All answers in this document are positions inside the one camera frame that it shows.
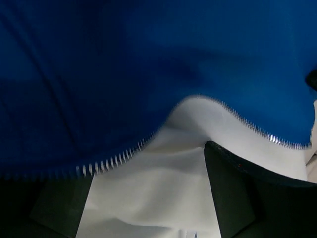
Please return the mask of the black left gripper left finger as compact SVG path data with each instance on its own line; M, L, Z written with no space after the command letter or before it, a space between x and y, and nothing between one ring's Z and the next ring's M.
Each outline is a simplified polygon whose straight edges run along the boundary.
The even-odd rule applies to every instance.
M74 238L92 176L0 180L1 238Z

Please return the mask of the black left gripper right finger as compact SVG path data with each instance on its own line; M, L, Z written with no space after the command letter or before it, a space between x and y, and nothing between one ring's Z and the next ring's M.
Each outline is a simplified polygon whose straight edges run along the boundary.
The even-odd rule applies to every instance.
M205 162L223 238L315 238L317 185L279 175L215 142Z

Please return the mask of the blue zip-up jacket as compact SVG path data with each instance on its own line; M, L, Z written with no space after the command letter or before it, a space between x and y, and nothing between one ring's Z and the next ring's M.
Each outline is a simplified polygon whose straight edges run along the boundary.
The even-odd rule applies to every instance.
M75 238L222 238L204 149L317 184L314 0L3 0L0 179L92 176Z

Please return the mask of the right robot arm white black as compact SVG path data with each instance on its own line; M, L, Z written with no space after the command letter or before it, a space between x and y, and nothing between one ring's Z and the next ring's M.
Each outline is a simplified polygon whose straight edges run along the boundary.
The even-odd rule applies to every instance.
M311 71L305 78L306 84L317 92L317 70Z

